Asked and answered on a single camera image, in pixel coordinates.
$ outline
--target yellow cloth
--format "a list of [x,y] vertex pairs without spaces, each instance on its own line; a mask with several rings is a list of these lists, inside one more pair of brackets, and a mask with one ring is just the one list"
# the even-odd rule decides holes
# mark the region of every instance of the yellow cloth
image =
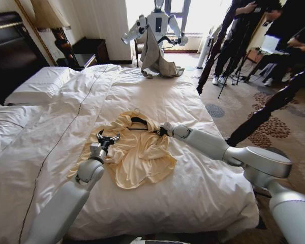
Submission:
[[[132,117],[147,121],[132,123]],[[158,137],[152,131],[158,129],[157,123],[138,111],[122,113],[109,126],[100,126],[91,132],[77,164],[68,177],[74,175],[79,164],[88,159],[89,145],[97,142],[95,134],[104,129],[103,136],[113,137],[120,133],[120,141],[108,148],[105,168],[115,183],[123,189],[134,189],[147,181],[157,183],[169,175],[175,167],[176,159],[167,151],[168,137]],[[128,128],[147,128],[148,130],[129,130]]]

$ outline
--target humanoid robot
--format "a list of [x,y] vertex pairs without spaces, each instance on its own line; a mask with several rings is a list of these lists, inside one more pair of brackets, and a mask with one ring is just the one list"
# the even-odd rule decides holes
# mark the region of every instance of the humanoid robot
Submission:
[[[158,42],[159,48],[162,48],[164,40],[167,40],[169,43],[174,45],[178,44],[180,46],[184,46],[187,44],[188,38],[178,27],[175,16],[168,16],[162,11],[164,0],[154,0],[154,2],[155,9],[151,12],[151,14],[149,14],[147,18],[140,15],[139,19],[129,30],[129,34],[124,34],[121,40],[125,44],[129,44],[131,40],[142,37],[143,33],[147,29],[147,25],[149,25]],[[174,31],[174,34],[177,37],[176,40],[170,40],[168,37],[166,37],[168,25]]]
[[[54,244],[61,240],[87,201],[90,191],[104,173],[103,163],[109,145],[119,140],[97,134],[90,145],[89,159],[80,164],[77,174],[66,182],[35,217],[25,244]],[[305,244],[305,195],[281,186],[276,178],[287,178],[289,159],[258,147],[230,147],[222,137],[164,123],[159,136],[168,135],[195,148],[213,160],[245,169],[253,185],[271,193],[269,208],[288,243]]]

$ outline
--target dark wooden headboard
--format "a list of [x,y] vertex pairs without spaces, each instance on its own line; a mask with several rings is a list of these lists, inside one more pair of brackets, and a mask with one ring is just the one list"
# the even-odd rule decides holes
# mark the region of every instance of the dark wooden headboard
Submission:
[[19,14],[0,13],[0,103],[44,66],[49,64]]

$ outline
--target wooden nightstand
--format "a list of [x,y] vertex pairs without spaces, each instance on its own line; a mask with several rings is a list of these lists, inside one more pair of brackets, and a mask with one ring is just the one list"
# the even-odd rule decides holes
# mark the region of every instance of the wooden nightstand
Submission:
[[72,49],[74,53],[94,53],[98,65],[110,63],[104,39],[87,39],[84,37],[74,44]]
[[71,67],[68,64],[68,60],[66,58],[59,58],[56,62],[59,66],[63,67],[69,67],[71,69],[81,71],[83,69],[86,69],[90,66],[96,65],[96,56],[95,54],[75,54],[76,59],[79,63],[78,67]]

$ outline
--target laptop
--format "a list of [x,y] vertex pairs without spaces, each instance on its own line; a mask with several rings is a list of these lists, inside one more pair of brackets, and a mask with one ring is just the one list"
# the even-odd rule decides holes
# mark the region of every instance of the laptop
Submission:
[[261,45],[261,50],[270,54],[273,53],[281,53],[276,50],[276,46],[278,45],[279,39],[272,36],[265,36],[264,41]]

